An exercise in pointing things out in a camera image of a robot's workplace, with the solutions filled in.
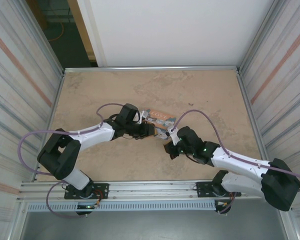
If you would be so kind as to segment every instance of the mounting plate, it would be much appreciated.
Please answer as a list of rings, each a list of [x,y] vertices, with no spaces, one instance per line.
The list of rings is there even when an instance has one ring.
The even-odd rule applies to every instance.
[[[229,196],[228,192],[226,192],[223,195],[216,194],[213,189],[212,181],[198,181],[195,183],[195,187],[196,189],[193,190],[196,190],[198,198],[215,198],[215,197],[226,198]],[[236,197],[240,197],[241,195],[242,195],[241,192],[236,193]]]
[[[102,199],[108,198],[109,184],[108,183],[93,183],[93,189],[100,190],[102,192]],[[65,188],[64,199],[74,199],[74,200],[87,200],[87,199],[100,199],[100,194],[92,193],[89,197],[83,198],[76,194],[75,187],[68,185]]]

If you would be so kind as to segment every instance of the white panel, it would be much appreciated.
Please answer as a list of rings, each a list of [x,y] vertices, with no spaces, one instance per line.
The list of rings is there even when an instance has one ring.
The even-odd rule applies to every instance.
[[[79,0],[99,66],[238,65],[272,0]]]

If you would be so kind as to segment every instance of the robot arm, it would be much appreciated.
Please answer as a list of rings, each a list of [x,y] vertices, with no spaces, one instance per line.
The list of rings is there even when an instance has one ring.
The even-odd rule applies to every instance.
[[[71,132],[72,134],[77,133],[74,135],[54,133],[39,153],[37,160],[56,179],[73,186],[74,196],[87,198],[93,192],[94,183],[82,171],[75,168],[79,152],[96,144],[115,140],[124,134],[130,135],[134,139],[155,135],[154,125],[143,121],[147,114],[147,112],[140,113],[135,106],[127,103],[122,107],[120,113],[105,119],[99,125]],[[169,127],[167,134],[171,136],[171,141],[164,148],[171,159],[179,155],[187,155],[189,158],[194,158],[195,162],[199,164],[231,171],[221,170],[212,180],[216,196],[243,192],[263,197],[279,210],[288,211],[290,209],[300,188],[300,181],[295,176],[259,167],[260,165],[271,166],[291,172],[282,160],[276,158],[269,162],[231,151],[228,151],[231,153],[229,156],[219,144],[202,141],[188,126],[179,130]],[[257,164],[257,166],[239,161],[231,156],[239,157]]]
[[[119,114],[105,119],[102,124],[71,132],[77,133],[76,135],[54,133],[40,151],[37,160],[56,179],[69,183],[77,190],[77,195],[86,198],[93,190],[93,181],[75,168],[79,152],[96,144],[115,140],[124,134],[134,139],[155,135],[154,125],[143,121],[147,114],[145,111],[139,112],[135,106],[127,103]]]
[[[231,171],[221,170],[213,179],[213,190],[217,195],[243,192],[263,197],[270,205],[279,210],[288,211],[290,209],[300,188],[300,181],[290,174],[260,167],[261,165],[271,166],[291,172],[282,160],[277,158],[272,162],[258,160],[229,150],[230,155],[228,155],[219,144],[209,141],[203,142],[195,131],[188,126],[179,130],[177,128],[173,130],[170,127],[168,133],[172,141],[166,144],[164,148],[171,159],[184,154],[193,157],[199,164],[208,164],[212,167]],[[257,164],[257,166],[231,156],[239,157]]]

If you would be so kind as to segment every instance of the purple cable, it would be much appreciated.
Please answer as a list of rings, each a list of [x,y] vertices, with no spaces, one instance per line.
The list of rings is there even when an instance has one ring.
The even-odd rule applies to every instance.
[[[219,213],[219,214],[222,214],[222,213],[225,212],[228,208],[230,208],[231,205],[234,203],[236,196],[237,196],[237,192],[234,193],[231,202],[226,206],[226,208],[223,209],[223,210],[221,210],[221,211],[218,211],[218,213]]]
[[[48,191],[48,193],[46,194],[46,197],[45,197],[45,204],[46,204],[46,207],[49,209],[49,211],[50,211],[52,214],[54,214],[54,215],[56,215],[56,216],[58,216],[58,217],[60,217],[60,218],[64,218],[64,219],[80,219],[80,218],[84,217],[85,215],[81,215],[81,216],[79,216],[79,215],[78,215],[78,216],[69,216],[69,215],[60,214],[60,213],[58,213],[58,212],[53,211],[52,208],[49,206],[49,201],[48,201],[48,199],[49,199],[49,195],[50,195],[52,189],[53,189],[55,186],[57,186],[57,185],[59,185],[59,184],[62,184],[62,183],[65,183],[65,181],[58,181],[57,183],[53,184],[52,187],[49,189],[49,191]]]
[[[116,106],[121,106],[123,107],[122,104],[119,104],[119,103],[107,103],[107,104],[104,104],[102,105],[101,107],[99,107],[97,110],[96,110],[96,114],[101,118],[101,123],[99,126],[93,128],[93,129],[90,129],[90,130],[86,130],[86,131],[81,131],[80,134],[88,134],[88,133],[91,133],[93,131],[96,131],[98,130],[99,128],[102,127],[102,125],[104,124],[104,118],[102,117],[102,115],[99,113],[99,111],[106,107],[106,106],[109,106],[109,105],[116,105]],[[61,135],[78,135],[78,132],[68,132],[68,131],[55,131],[55,130],[37,130],[37,131],[31,131],[31,132],[28,132],[26,135],[24,135],[19,143],[18,143],[18,147],[17,147],[17,154],[18,154],[18,157],[19,157],[19,160],[21,162],[21,164],[26,168],[28,169],[29,171],[35,173],[35,174],[42,174],[42,175],[48,175],[48,176],[51,176],[52,174],[49,173],[49,172],[43,172],[43,171],[37,171],[37,170],[34,170],[32,169],[31,167],[29,167],[24,159],[22,158],[22,155],[21,155],[21,146],[22,146],[22,143],[25,141],[25,139],[27,137],[29,137],[30,135],[34,135],[34,134],[61,134]]]
[[[259,168],[265,168],[265,169],[270,169],[270,170],[273,170],[273,171],[277,171],[277,172],[281,172],[281,173],[284,173],[284,174],[289,174],[289,175],[292,175],[292,176],[295,176],[297,178],[300,178],[300,174],[298,173],[294,173],[294,172],[291,172],[291,171],[287,171],[287,170],[283,170],[283,169],[280,169],[280,168],[276,168],[276,167],[273,167],[273,166],[266,166],[266,165],[262,165],[262,164],[258,164],[258,163],[255,163],[255,162],[250,162],[248,160],[245,160],[245,159],[242,159],[240,157],[237,157],[237,156],[234,156],[234,155],[231,155],[230,152],[228,152],[228,150],[226,149],[226,147],[224,146],[224,144],[222,143],[221,141],[221,138],[219,136],[219,133],[218,133],[218,130],[216,128],[216,126],[214,125],[214,123],[211,121],[211,119],[208,117],[208,115],[206,115],[203,111],[200,111],[200,110],[197,110],[197,109],[192,109],[192,110],[189,110],[189,111],[186,111],[184,114],[181,115],[181,117],[178,119],[178,121],[176,122],[176,124],[174,125],[174,127],[172,128],[172,131],[175,130],[175,128],[177,127],[177,125],[179,124],[179,122],[181,121],[181,119],[187,115],[188,113],[191,113],[191,112],[198,112],[200,114],[202,114],[203,116],[205,116],[205,118],[209,121],[209,123],[211,124],[211,126],[213,127],[213,130],[215,132],[215,135],[216,137],[218,138],[218,141],[220,143],[220,146],[221,148],[223,149],[223,151],[229,156],[229,157],[232,157],[236,160],[239,160],[241,162],[244,162],[246,164],[250,164],[250,165],[253,165],[253,166],[257,166]]]

